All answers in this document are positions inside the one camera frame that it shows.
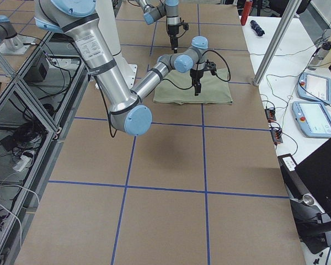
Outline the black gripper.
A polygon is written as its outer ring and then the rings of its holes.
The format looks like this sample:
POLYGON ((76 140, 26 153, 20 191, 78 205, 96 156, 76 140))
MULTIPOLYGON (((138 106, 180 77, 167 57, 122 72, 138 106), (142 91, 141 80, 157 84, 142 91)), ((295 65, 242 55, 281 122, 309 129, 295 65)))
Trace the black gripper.
POLYGON ((178 52, 179 24, 167 25, 167 33, 170 37, 171 48, 174 53, 178 52))
POLYGON ((190 70, 190 77, 191 77, 191 81, 192 83, 194 83, 194 96, 198 96, 198 93, 201 92, 201 83, 200 80, 204 75, 204 70, 200 69, 191 69, 190 70))

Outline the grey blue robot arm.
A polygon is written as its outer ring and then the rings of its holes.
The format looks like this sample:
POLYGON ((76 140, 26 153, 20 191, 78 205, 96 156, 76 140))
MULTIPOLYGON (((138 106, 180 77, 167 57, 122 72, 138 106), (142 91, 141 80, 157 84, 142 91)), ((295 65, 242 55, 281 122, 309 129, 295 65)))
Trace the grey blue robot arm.
POLYGON ((195 70, 192 77, 200 84, 208 40, 196 36, 184 52, 159 57, 157 63, 135 86, 125 81, 108 42, 99 29, 100 12, 96 1, 35 1, 36 26, 73 39, 88 72, 110 102, 109 124, 129 135, 144 134, 151 126, 152 113, 142 104, 172 70, 186 73, 195 70))
POLYGON ((163 17, 166 18, 166 32, 170 39, 171 49, 176 54, 178 52, 179 28, 184 24, 179 16, 179 1, 161 1, 157 6, 144 0, 136 0, 135 2, 141 7, 147 25, 151 25, 163 17))

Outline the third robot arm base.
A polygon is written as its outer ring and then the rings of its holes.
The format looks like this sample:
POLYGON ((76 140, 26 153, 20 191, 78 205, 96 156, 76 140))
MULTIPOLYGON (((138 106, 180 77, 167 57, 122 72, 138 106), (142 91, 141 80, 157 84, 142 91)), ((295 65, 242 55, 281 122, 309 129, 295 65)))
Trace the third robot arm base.
POLYGON ((0 53, 24 55, 35 44, 35 37, 20 36, 5 15, 0 15, 0 53))

